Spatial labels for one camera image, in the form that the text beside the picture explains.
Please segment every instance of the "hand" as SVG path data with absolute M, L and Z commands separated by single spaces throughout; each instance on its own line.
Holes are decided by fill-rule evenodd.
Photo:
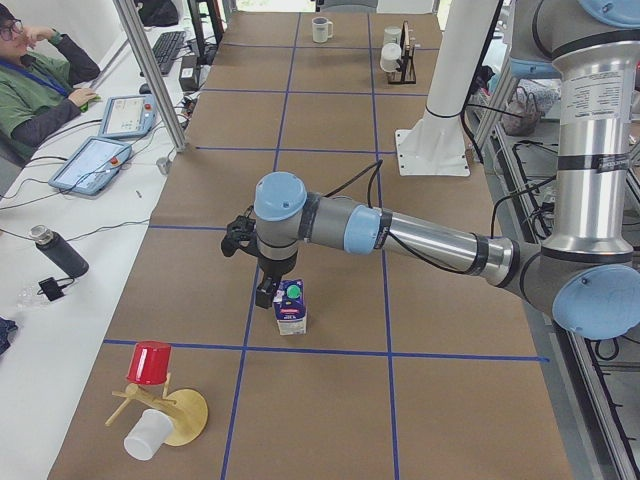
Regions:
M 31 48 L 35 48 L 36 43 L 42 40 L 51 40 L 54 33 L 53 28 L 50 27 L 24 26 L 24 35 L 27 37 L 27 43 Z
M 71 100 L 76 107 L 80 108 L 89 100 L 93 100 L 97 96 L 98 94 L 90 88 L 79 88 L 69 94 L 69 100 Z

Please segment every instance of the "light blue joint cap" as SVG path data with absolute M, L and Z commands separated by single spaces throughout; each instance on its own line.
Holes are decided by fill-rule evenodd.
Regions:
M 510 58 L 511 75 L 516 78 L 560 78 L 558 72 L 549 62 L 538 62 L 534 60 L 520 60 Z
M 640 322 L 640 273 L 625 265 L 585 270 L 558 292 L 552 313 L 562 328 L 591 340 L 624 335 Z
M 294 216 L 306 201 L 307 189 L 302 180 L 293 173 L 273 172 L 256 185 L 253 208 L 262 220 L 277 222 Z
M 371 253 L 380 228 L 380 212 L 358 205 L 347 222 L 344 231 L 344 251 L 356 255 Z
M 640 28 L 638 0 L 578 0 L 599 22 L 618 28 Z

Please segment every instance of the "blue lanyard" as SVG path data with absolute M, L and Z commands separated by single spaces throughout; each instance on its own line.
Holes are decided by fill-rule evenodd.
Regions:
M 49 88 L 55 90 L 56 92 L 58 92 L 60 95 L 62 95 L 65 98 L 69 96 L 69 92 L 67 92 L 66 88 L 64 88 L 62 85 L 60 85 L 60 83 L 58 83 L 55 78 L 53 78 L 51 75 L 47 74 L 46 72 L 43 72 L 42 70 L 38 70 L 38 71 L 40 73 L 42 73 L 45 77 L 47 77 L 48 82 L 43 80 L 42 78 L 34 75 L 29 70 L 27 70 L 25 68 L 20 68 L 20 67 L 14 65 L 12 63 L 5 62 L 2 59 L 0 59 L 0 65 L 2 65 L 3 67 L 8 68 L 9 70 L 13 70 L 14 72 L 18 72 L 20 75 L 23 75 L 23 76 L 33 80 L 34 82 L 39 83 L 40 85 L 43 85 L 45 87 L 49 87 Z

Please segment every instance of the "red object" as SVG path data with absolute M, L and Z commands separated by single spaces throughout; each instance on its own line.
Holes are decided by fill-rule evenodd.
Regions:
M 171 345 L 163 342 L 138 342 L 133 352 L 127 380 L 139 385 L 159 385 L 167 380 Z

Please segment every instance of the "purple carton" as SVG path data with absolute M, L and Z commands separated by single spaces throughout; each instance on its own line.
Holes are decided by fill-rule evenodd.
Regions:
M 302 280 L 282 280 L 273 299 L 280 335 L 307 333 L 307 307 Z

